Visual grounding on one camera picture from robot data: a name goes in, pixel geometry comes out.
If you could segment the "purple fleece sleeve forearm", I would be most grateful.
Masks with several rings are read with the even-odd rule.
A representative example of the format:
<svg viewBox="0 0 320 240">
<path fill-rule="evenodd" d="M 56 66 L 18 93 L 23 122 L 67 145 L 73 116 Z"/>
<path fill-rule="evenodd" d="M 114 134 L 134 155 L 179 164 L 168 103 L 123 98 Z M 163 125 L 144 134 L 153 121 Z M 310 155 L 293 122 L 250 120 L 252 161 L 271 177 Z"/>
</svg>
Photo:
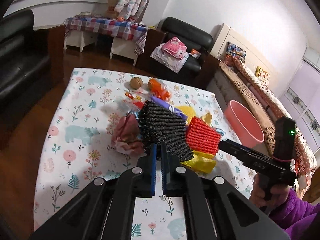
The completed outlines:
<svg viewBox="0 0 320 240">
<path fill-rule="evenodd" d="M 286 202 L 276 207 L 269 216 L 290 239 L 317 239 L 319 237 L 319 203 L 312 205 L 299 199 L 290 190 Z"/>
</svg>

